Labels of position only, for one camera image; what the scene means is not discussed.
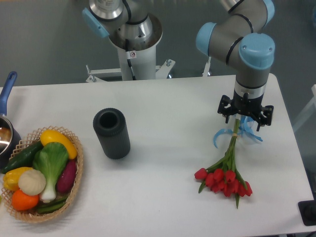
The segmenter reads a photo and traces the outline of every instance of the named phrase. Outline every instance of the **purple eggplant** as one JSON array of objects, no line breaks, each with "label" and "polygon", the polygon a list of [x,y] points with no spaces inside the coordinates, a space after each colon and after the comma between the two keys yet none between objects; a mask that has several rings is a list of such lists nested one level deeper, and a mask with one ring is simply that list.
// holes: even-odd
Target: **purple eggplant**
[{"label": "purple eggplant", "polygon": [[56,188],[60,193],[68,193],[74,185],[76,178],[77,165],[75,160],[70,160],[63,173],[60,175]]}]

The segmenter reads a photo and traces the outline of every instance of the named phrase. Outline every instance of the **blue ribbon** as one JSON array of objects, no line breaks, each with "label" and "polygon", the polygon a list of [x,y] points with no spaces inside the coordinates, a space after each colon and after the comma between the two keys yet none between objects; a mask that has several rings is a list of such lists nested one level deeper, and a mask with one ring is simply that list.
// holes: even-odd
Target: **blue ribbon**
[{"label": "blue ribbon", "polygon": [[[248,116],[241,116],[241,119],[240,119],[240,126],[239,126],[239,129],[240,129],[240,132],[238,133],[238,135],[242,135],[242,134],[246,134],[246,135],[250,135],[251,137],[253,137],[254,139],[257,139],[258,141],[262,142],[263,140],[261,139],[261,137],[259,136],[256,136],[254,133],[253,133],[253,130],[251,129],[251,127],[249,127],[248,123],[249,122],[254,122],[254,120],[251,118],[251,117],[248,117]],[[214,138],[213,138],[213,144],[216,148],[217,147],[217,144],[216,144],[216,140],[217,138],[220,136],[220,135],[223,135],[223,134],[233,134],[234,131],[232,131],[231,129],[221,129],[219,130],[215,135],[214,135]]]}]

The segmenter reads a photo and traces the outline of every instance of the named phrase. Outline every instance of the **tulip bouquet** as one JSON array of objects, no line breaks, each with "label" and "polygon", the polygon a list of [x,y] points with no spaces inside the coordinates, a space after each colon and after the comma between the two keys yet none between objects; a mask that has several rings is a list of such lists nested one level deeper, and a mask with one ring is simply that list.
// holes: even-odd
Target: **tulip bouquet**
[{"label": "tulip bouquet", "polygon": [[240,120],[236,119],[233,135],[224,157],[209,168],[201,168],[195,173],[195,178],[201,180],[198,193],[201,193],[205,187],[208,187],[214,193],[223,192],[226,197],[235,195],[237,208],[240,197],[252,194],[249,183],[244,181],[235,163],[235,144],[239,124]]}]

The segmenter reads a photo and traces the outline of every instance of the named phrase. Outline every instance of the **green cucumber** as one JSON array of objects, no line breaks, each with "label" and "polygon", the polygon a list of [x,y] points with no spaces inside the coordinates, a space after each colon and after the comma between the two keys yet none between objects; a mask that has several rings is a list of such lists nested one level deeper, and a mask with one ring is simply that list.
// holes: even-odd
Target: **green cucumber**
[{"label": "green cucumber", "polygon": [[1,173],[5,174],[10,170],[20,167],[32,167],[35,154],[42,148],[43,145],[40,141],[32,143],[10,159],[8,165],[1,170]]},{"label": "green cucumber", "polygon": [[38,208],[54,206],[54,205],[59,204],[61,202],[65,202],[67,200],[67,198],[68,198],[68,196],[64,196],[60,199],[55,199],[54,201],[51,201],[49,203],[39,205]]},{"label": "green cucumber", "polygon": [[38,207],[36,208],[36,212],[38,214],[48,214],[48,213],[52,213],[54,211],[57,211],[59,210],[60,208],[62,208],[64,205],[65,205],[65,201],[64,202],[61,202],[61,203],[58,203],[58,204],[55,204],[53,206],[42,206],[42,207]]}]

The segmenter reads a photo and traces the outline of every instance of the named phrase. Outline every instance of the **bok choy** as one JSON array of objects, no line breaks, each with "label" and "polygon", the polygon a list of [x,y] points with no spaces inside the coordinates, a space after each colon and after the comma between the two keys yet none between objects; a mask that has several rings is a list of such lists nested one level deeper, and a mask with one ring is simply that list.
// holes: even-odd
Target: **bok choy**
[{"label": "bok choy", "polygon": [[48,143],[33,161],[33,168],[39,170],[46,178],[46,186],[39,198],[49,203],[56,198],[55,186],[68,161],[65,146],[58,142]]}]

